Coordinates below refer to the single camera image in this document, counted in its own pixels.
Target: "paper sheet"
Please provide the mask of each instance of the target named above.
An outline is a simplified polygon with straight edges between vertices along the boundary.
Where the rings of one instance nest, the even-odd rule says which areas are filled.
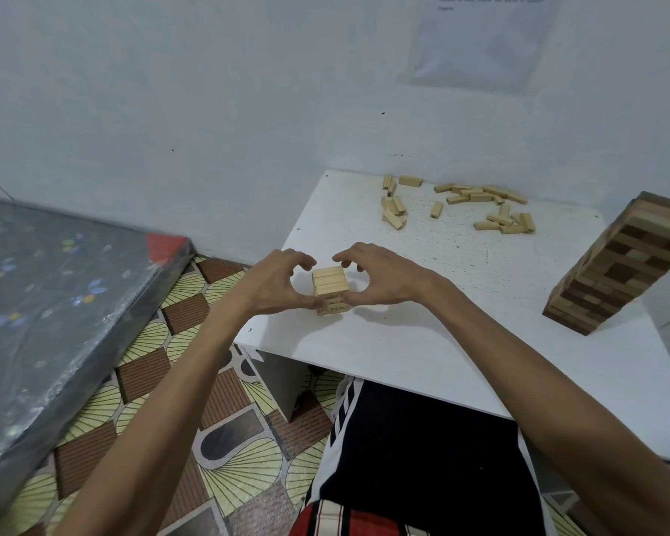
[[[409,83],[518,90],[562,0],[423,0]]]

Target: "white wall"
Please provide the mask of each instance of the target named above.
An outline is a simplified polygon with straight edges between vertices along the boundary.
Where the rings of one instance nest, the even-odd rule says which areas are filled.
[[[397,86],[415,2],[0,0],[0,185],[243,261],[324,167],[670,196],[670,0],[565,0],[526,96]]]

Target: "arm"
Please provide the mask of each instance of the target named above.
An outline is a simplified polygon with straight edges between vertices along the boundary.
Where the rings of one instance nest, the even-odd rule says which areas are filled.
[[[472,358],[521,431],[611,529],[670,535],[670,469],[623,423],[449,280],[374,244],[333,257],[367,270],[358,304],[416,301]]]
[[[231,342],[253,315],[322,306],[296,293],[289,279],[296,265],[308,271],[314,264],[304,253],[274,250],[214,303],[196,338],[94,469],[57,536],[159,530]]]

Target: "gray mattress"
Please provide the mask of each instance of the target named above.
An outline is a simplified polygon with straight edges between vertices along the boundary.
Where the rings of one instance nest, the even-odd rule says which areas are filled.
[[[193,255],[184,237],[0,201],[0,510]]]

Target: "white table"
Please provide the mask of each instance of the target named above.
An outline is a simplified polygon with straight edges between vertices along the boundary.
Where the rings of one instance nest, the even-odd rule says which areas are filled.
[[[395,231],[381,220],[382,178],[328,170],[284,248],[310,253],[317,267],[357,241],[390,248],[451,279],[499,323],[538,350],[613,412],[658,455],[670,459],[670,358],[642,302],[626,306],[589,336],[541,315],[551,288],[605,227],[594,209],[551,201],[511,203],[535,218],[534,235],[475,232],[495,210],[489,203],[445,205],[429,218],[432,185],[398,186],[409,214]],[[347,270],[353,289],[367,275]],[[296,270],[295,288],[312,293],[309,274]],[[360,307],[317,316],[294,310],[253,318],[236,338],[290,416],[305,363],[510,417],[499,398],[451,338],[414,303]],[[252,350],[278,354],[266,360]]]

